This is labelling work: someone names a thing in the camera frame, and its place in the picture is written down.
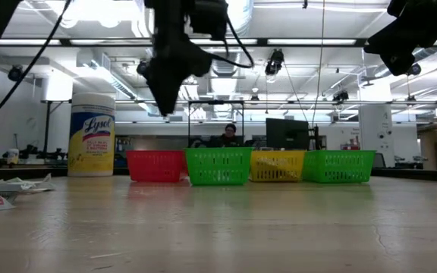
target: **security camera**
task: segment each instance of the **security camera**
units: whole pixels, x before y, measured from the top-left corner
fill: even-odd
[[[23,67],[19,64],[13,65],[13,67],[8,72],[8,79],[12,81],[18,81],[23,75]]]
[[[146,74],[146,70],[148,69],[148,63],[145,60],[141,60],[140,63],[137,65],[136,72],[143,76]]]
[[[267,76],[276,75],[281,70],[283,62],[285,62],[285,55],[282,53],[282,49],[274,49],[264,72]]]
[[[417,76],[417,75],[421,74],[421,66],[418,65],[418,64],[414,64],[413,66],[411,66],[411,67],[409,68],[409,70],[407,71],[406,74],[407,74],[408,76],[410,76],[410,75]]]

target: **metal frame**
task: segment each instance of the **metal frame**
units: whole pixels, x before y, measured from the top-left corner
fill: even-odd
[[[4,44],[0,43],[1,47],[40,47],[41,45],[34,45],[34,44],[21,44],[21,42],[15,42],[11,43],[11,40],[32,40],[32,39],[46,39],[44,38],[10,38],[10,39],[4,39]],[[254,43],[247,43],[244,44],[247,48],[252,47],[263,47],[263,48],[276,48],[276,47],[282,47],[282,48],[363,48],[367,44],[368,38],[352,38],[352,37],[345,37],[345,38],[321,38],[321,37],[297,37],[297,38],[281,38],[281,37],[247,37],[244,38],[247,40],[256,40]],[[321,44],[321,40],[325,40],[328,42],[324,42],[323,45]],[[54,40],[57,40],[58,43],[54,43],[49,45],[49,47],[62,47],[62,48],[71,48],[71,47],[78,47],[78,48],[98,48],[98,47],[105,47],[105,48],[123,48],[123,47],[133,47],[133,48],[148,48],[152,46],[151,39],[150,38],[75,38],[75,39],[69,39],[69,38],[55,38]],[[198,46],[200,47],[210,47],[210,46],[225,46],[221,44],[217,44],[217,42],[210,41],[209,39],[194,39],[192,38],[194,42],[198,42]],[[345,40],[352,40],[352,43],[344,43]]]
[[[188,103],[186,100],[178,100],[176,103],[184,104]],[[301,100],[300,102],[296,100],[285,101],[285,100],[269,100],[269,101],[223,101],[224,103],[240,103],[245,105],[261,105],[261,104],[277,104],[277,105],[437,105],[437,101],[358,101],[358,100],[347,100],[343,102],[333,102],[333,101],[314,101],[314,100]],[[156,103],[156,100],[152,99],[141,99],[141,100],[117,100],[116,104],[132,104],[132,103]]]
[[[52,103],[57,102],[57,106],[55,106],[52,109]],[[48,152],[48,145],[49,145],[49,127],[50,127],[50,116],[52,115],[53,111],[55,111],[60,105],[62,105],[64,102],[72,103],[72,100],[67,101],[41,101],[41,103],[46,104],[46,117],[45,117],[45,140],[43,143],[43,153],[46,155]]]
[[[242,144],[245,142],[245,128],[244,128],[244,101],[225,101],[225,100],[192,100],[188,101],[188,148],[191,148],[190,137],[191,137],[191,119],[190,119],[190,108],[193,104],[208,104],[208,105],[224,105],[224,104],[240,104],[242,105]]]
[[[319,128],[318,125],[316,125],[315,127],[308,129],[309,132],[312,132],[313,135],[310,136],[310,142],[311,140],[315,141],[315,150],[321,150],[322,149],[322,145],[319,141]]]

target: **person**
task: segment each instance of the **person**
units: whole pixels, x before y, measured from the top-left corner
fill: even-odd
[[[238,146],[239,142],[235,133],[237,132],[237,128],[233,124],[227,124],[225,126],[225,133],[220,136],[221,146],[222,147],[233,147]]]

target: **ceiling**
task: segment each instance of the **ceiling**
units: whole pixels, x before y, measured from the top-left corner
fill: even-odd
[[[83,3],[82,5],[90,2],[90,0],[79,1]],[[73,27],[60,27],[55,38],[103,41],[100,46],[86,50],[92,51],[95,56],[106,54],[112,61],[110,67],[112,73],[123,84],[132,89],[140,99],[153,99],[146,81],[136,72],[140,59],[149,58],[149,50],[146,51],[146,47],[132,45],[105,46],[105,41],[110,38],[124,40],[150,35],[152,14],[147,10],[143,14],[140,13],[138,2],[139,0],[95,0],[93,5],[84,6],[87,7],[85,14],[88,14],[85,18],[80,18]],[[247,23],[241,37],[243,39],[321,39],[322,37],[324,39],[356,39],[368,38],[393,21],[393,17],[385,13],[389,2],[389,0],[328,0],[323,9],[322,1],[309,0],[308,8],[302,9],[303,2],[299,1],[234,0],[234,5],[246,7],[247,4],[252,4],[253,6],[250,6],[250,13],[247,13],[245,8],[243,11],[234,6],[234,9],[229,8],[229,15],[233,21],[246,17]],[[44,39],[51,31],[58,16],[58,9],[62,6],[63,1],[21,2],[3,39]],[[121,22],[113,23],[112,20],[109,21],[109,18],[118,18]],[[183,99],[211,99],[212,96],[218,95],[223,98],[226,95],[228,99],[249,100],[252,95],[258,95],[261,101],[267,99],[306,101],[316,98],[331,100],[336,92],[347,90],[350,100],[360,100],[358,93],[362,88],[359,88],[357,75],[374,76],[383,70],[380,58],[377,55],[364,54],[361,47],[285,46],[282,47],[285,54],[283,68],[275,80],[269,79],[268,81],[264,73],[264,65],[274,48],[281,48],[281,46],[249,47],[248,50],[255,64],[254,69],[239,69],[229,79],[216,79],[217,75],[214,73],[207,74],[203,78],[196,78],[197,97]],[[21,46],[0,47],[0,69],[8,69],[15,60],[21,61],[21,58],[15,59],[16,57],[33,57],[38,49],[38,47]],[[217,46],[213,48],[207,46],[204,49],[212,52],[224,50]],[[45,73],[57,68],[74,78],[75,92],[115,93],[116,90],[105,80],[86,73],[85,67],[78,65],[76,60],[81,50],[83,47],[78,46],[49,47],[43,54],[50,60],[49,64],[37,66],[33,72],[44,77]],[[231,50],[236,52],[238,49],[231,47]],[[409,79],[406,76],[387,76],[382,79],[382,82],[390,85],[393,99],[404,100],[408,94],[416,94],[419,96],[418,100],[437,100],[437,90],[433,90],[437,87],[437,49],[426,53],[424,57],[419,61],[423,69],[419,76],[411,76]],[[248,62],[245,54],[242,53],[240,60],[243,64]],[[251,108],[258,109],[265,108],[265,106],[265,104],[250,105]],[[311,108],[310,105],[289,105],[289,107]],[[393,105],[392,107],[402,110],[406,108],[406,105]],[[328,105],[321,105],[319,108],[334,109]],[[419,107],[417,114],[431,113],[434,108],[435,105]],[[138,106],[134,106],[134,109],[143,110]],[[356,111],[356,109],[357,106],[354,106],[348,111]]]

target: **desk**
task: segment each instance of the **desk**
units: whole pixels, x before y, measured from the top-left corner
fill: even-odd
[[[0,272],[437,271],[437,183],[53,180],[0,211]]]

